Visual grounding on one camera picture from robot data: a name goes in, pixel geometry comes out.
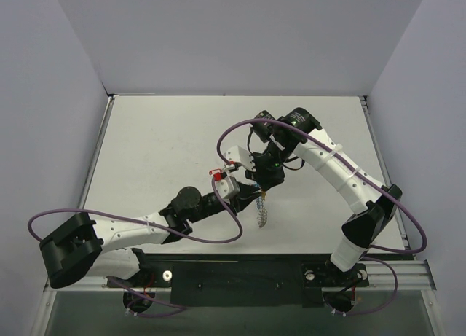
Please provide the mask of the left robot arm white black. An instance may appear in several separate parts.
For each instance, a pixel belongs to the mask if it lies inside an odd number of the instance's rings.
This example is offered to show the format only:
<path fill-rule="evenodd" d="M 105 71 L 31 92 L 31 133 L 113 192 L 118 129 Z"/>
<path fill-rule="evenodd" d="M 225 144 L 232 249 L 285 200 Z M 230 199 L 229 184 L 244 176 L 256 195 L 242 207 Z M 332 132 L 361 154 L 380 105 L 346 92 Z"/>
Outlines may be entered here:
<path fill-rule="evenodd" d="M 127 218 L 95 210 L 75 210 L 72 217 L 39 241 L 50 286 L 70 286 L 84 278 L 98 257 L 142 244 L 194 241 L 192 224 L 222 211 L 236 216 L 261 195 L 257 185 L 218 181 L 202 195 L 184 187 L 162 210 Z"/>

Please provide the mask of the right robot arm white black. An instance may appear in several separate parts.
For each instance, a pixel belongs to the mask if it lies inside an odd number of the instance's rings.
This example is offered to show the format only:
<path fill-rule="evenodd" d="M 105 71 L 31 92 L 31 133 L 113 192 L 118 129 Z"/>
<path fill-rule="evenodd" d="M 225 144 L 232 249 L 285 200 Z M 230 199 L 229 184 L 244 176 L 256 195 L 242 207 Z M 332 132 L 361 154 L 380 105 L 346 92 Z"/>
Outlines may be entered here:
<path fill-rule="evenodd" d="M 333 284 L 342 284 L 391 222 L 395 215 L 393 201 L 400 200 L 402 191 L 396 185 L 385 186 L 361 170 L 307 110 L 294 109 L 279 118 L 279 125 L 274 120 L 266 110 L 256 115 L 250 130 L 266 144 L 266 149 L 252 154 L 255 171 L 246 171 L 245 175 L 266 192 L 284 182 L 285 164 L 297 157 L 312 166 L 344 198 L 353 214 L 342 225 L 343 238 L 325 266 L 326 278 Z M 283 124 L 307 133 L 308 137 L 284 128 Z"/>

